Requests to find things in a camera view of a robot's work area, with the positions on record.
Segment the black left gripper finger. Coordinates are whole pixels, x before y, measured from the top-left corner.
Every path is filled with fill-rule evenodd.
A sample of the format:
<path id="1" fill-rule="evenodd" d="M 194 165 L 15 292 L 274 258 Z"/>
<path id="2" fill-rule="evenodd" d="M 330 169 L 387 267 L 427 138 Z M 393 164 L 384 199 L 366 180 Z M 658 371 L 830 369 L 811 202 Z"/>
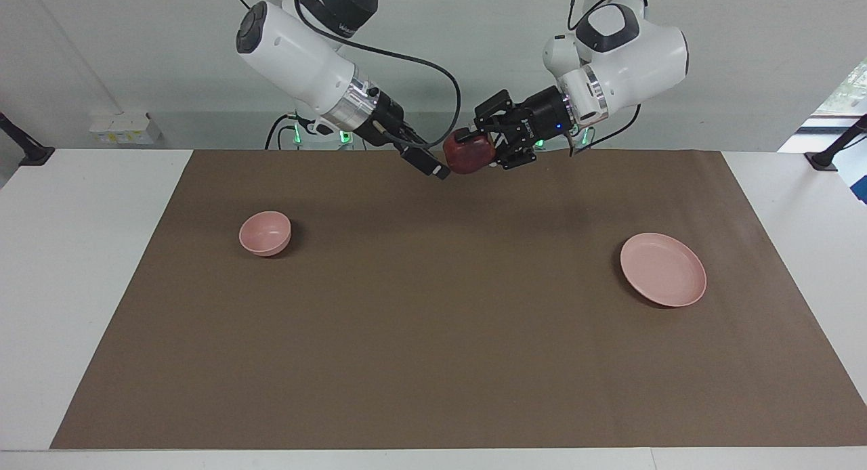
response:
<path id="1" fill-rule="evenodd" d="M 511 170 L 523 167 L 523 165 L 532 164 L 538 159 L 539 141 L 534 142 L 532 145 L 519 145 L 514 150 L 507 151 L 508 140 L 505 134 L 492 134 L 492 138 L 495 149 L 495 158 L 492 161 L 493 167 Z"/>
<path id="2" fill-rule="evenodd" d="M 510 93 L 502 89 L 474 109 L 473 127 L 454 132 L 456 143 L 464 144 L 485 137 L 493 146 L 515 146 L 516 131 L 505 124 L 505 115 L 514 109 Z"/>

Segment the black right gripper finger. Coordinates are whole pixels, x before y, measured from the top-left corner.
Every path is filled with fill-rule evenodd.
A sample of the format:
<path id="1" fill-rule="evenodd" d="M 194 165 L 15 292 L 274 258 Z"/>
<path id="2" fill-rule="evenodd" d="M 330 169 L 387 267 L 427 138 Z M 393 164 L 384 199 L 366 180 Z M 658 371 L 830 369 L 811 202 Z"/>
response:
<path id="1" fill-rule="evenodd" d="M 451 173 L 451 169 L 443 164 L 440 159 L 431 154 L 427 149 L 417 146 L 399 145 L 400 158 L 412 165 L 424 175 L 445 180 Z"/>
<path id="2" fill-rule="evenodd" d="M 405 150 L 408 148 L 428 150 L 434 146 L 427 140 L 423 139 L 418 131 L 405 121 L 398 125 L 396 133 L 396 148 L 399 150 Z"/>

